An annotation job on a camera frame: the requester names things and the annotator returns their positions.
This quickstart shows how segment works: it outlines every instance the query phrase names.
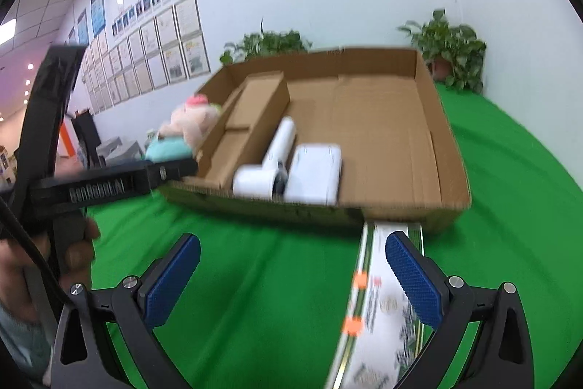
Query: blue poster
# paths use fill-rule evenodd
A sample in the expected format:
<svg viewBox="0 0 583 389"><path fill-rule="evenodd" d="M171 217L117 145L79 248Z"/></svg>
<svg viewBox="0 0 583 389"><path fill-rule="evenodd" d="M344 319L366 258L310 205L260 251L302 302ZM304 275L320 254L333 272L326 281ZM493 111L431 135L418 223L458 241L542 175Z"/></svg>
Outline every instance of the blue poster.
<svg viewBox="0 0 583 389"><path fill-rule="evenodd" d="M106 27L106 10L103 0L91 0L91 24L93 25L93 37L97 37Z"/></svg>
<svg viewBox="0 0 583 389"><path fill-rule="evenodd" d="M85 9L77 19L77 36L80 45L89 45L89 29L87 28L87 12Z"/></svg>

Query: potted plant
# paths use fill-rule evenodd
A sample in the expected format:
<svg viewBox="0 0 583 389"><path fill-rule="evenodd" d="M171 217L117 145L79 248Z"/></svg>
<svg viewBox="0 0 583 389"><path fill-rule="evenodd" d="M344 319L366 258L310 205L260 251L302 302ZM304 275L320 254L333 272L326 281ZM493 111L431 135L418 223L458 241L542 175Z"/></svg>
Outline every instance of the potted plant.
<svg viewBox="0 0 583 389"><path fill-rule="evenodd" d="M280 55L291 52L307 52L312 46L301 38L299 32L277 32L263 30L263 21L259 32L245 35L239 43L226 43L225 51L220 56L223 65L244 62L262 56Z"/></svg>
<svg viewBox="0 0 583 389"><path fill-rule="evenodd" d="M407 21L398 30L411 37L429 65L434 81L457 90L481 93L486 44L465 24L450 26L444 9L433 11L433 18L422 26Z"/></svg>

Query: black cable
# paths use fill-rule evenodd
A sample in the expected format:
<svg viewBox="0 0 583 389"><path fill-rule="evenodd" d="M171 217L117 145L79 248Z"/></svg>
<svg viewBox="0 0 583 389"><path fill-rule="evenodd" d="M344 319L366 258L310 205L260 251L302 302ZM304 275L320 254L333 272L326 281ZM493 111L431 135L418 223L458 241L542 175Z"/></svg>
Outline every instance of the black cable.
<svg viewBox="0 0 583 389"><path fill-rule="evenodd" d="M2 198L0 198L0 222L16 242L22 246L22 249L24 249L26 254L32 259L34 265L39 268L45 285L48 287L47 290L52 290L54 295L63 305L72 304L69 296L60 288L60 285L51 272L51 268L48 266L47 261L44 260L43 255L37 249L33 240L24 228L22 228L22 225L18 222L16 216L14 216L14 213Z"/></svg>

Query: metal screw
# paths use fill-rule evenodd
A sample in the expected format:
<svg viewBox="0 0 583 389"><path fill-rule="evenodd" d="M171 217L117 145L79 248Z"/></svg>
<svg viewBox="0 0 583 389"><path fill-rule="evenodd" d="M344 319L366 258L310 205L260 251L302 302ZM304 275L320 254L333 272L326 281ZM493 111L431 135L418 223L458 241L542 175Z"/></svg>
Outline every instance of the metal screw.
<svg viewBox="0 0 583 389"><path fill-rule="evenodd" d="M126 289L133 289L136 285L138 285L138 278L130 275L129 277L126 277L121 284Z"/></svg>
<svg viewBox="0 0 583 389"><path fill-rule="evenodd" d="M463 279L461 277L457 277L457 275L452 275L450 277L450 285L454 289L459 289L459 288L463 287Z"/></svg>
<svg viewBox="0 0 583 389"><path fill-rule="evenodd" d="M504 290L508 293L515 293L516 292L516 286L512 283L512 282L506 282L504 284Z"/></svg>
<svg viewBox="0 0 583 389"><path fill-rule="evenodd" d="M71 286L71 295L79 295L83 292L83 284L73 284Z"/></svg>

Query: blue gripper pad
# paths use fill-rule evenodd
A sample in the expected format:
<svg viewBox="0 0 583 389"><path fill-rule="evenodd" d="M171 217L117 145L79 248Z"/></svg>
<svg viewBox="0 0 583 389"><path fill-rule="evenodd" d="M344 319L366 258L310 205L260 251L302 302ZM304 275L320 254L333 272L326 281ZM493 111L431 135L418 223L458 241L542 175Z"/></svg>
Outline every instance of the blue gripper pad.
<svg viewBox="0 0 583 389"><path fill-rule="evenodd" d="M166 323L199 262L199 239L193 234L183 234L145 278L138 300L142 302L144 322L150 330Z"/></svg>
<svg viewBox="0 0 583 389"><path fill-rule="evenodd" d="M436 330L443 319L441 295L398 233L387 238L385 255L419 320Z"/></svg>

